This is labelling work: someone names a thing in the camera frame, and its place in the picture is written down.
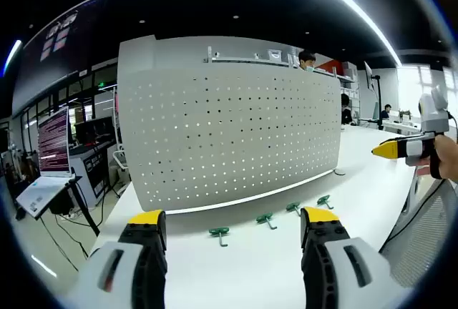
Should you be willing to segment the person's right hand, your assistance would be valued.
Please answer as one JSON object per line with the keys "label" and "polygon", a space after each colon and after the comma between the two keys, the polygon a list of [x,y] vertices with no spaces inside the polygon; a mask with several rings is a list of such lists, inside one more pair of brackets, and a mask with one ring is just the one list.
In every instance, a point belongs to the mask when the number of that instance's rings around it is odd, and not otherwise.
{"label": "person's right hand", "polygon": [[435,148],[439,158],[439,174],[443,179],[458,181],[458,146],[444,135],[435,137]]}

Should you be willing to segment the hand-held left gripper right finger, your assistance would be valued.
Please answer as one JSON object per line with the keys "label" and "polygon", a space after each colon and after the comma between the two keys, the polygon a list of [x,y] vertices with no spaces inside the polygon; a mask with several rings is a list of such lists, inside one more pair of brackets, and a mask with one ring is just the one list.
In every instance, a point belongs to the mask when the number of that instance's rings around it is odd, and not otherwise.
{"label": "hand-held left gripper right finger", "polygon": [[301,249],[307,308],[398,308],[409,297],[388,260],[329,210],[301,208]]}

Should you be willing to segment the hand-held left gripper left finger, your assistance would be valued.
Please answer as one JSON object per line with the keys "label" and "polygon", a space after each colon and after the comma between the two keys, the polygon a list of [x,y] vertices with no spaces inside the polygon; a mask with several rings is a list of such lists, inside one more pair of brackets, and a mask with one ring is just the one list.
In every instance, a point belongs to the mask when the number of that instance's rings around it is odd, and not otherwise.
{"label": "hand-held left gripper left finger", "polygon": [[164,308],[166,214],[131,218],[116,241],[95,250],[69,292],[70,308]]}

